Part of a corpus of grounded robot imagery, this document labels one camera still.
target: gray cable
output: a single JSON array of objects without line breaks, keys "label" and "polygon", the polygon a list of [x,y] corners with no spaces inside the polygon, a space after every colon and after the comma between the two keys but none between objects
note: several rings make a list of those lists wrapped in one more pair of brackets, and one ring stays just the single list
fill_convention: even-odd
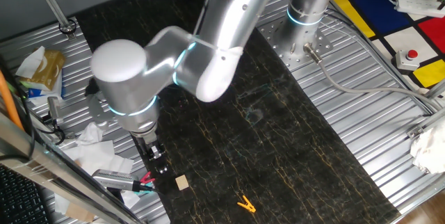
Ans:
[{"label": "gray cable", "polygon": [[334,79],[332,79],[332,77],[327,73],[326,67],[324,66],[323,62],[320,62],[318,64],[318,66],[320,66],[321,70],[323,71],[323,73],[325,74],[326,78],[332,83],[332,85],[334,85],[335,88],[342,90],[344,92],[347,93],[375,93],[375,92],[383,92],[383,91],[390,91],[390,92],[398,92],[398,93],[404,93],[406,95],[411,95],[414,96],[426,103],[428,103],[429,105],[431,105],[433,108],[435,108],[437,111],[440,111],[441,108],[436,105],[431,99],[428,99],[427,97],[420,95],[418,93],[414,93],[410,90],[406,90],[403,88],[369,88],[369,89],[350,89],[350,88],[345,88],[341,85],[339,85],[337,82],[334,81]]}]

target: red button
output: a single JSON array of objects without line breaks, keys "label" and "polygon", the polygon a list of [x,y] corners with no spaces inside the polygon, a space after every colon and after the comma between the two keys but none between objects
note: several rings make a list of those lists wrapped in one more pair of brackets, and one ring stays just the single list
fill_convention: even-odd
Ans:
[{"label": "red button", "polygon": [[409,58],[416,58],[419,54],[417,53],[416,50],[409,50],[408,51],[408,57]]}]

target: aluminum rail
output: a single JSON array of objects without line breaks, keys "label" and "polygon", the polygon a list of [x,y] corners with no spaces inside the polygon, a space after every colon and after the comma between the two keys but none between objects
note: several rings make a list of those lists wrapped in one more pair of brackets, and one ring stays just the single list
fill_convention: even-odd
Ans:
[{"label": "aluminum rail", "polygon": [[[109,223],[142,223],[57,146],[43,141],[43,145],[35,142],[31,162],[15,159],[0,162]],[[0,153],[26,157],[30,150],[31,137],[0,113]]]}]

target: floor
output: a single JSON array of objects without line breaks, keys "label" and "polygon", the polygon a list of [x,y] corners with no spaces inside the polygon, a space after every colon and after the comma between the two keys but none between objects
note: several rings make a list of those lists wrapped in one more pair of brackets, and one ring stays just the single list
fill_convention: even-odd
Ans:
[{"label": "floor", "polygon": [[408,214],[398,224],[445,224],[445,192],[438,193]]}]

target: orange clothespin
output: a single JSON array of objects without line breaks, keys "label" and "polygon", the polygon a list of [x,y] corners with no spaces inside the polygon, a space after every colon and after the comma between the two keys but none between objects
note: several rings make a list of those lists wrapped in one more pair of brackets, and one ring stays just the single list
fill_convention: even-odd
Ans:
[{"label": "orange clothespin", "polygon": [[253,207],[252,203],[250,203],[250,201],[244,195],[243,195],[243,198],[247,202],[247,204],[243,204],[243,203],[239,203],[239,202],[237,202],[237,204],[244,207],[245,209],[249,210],[249,212],[255,213],[256,209]]}]

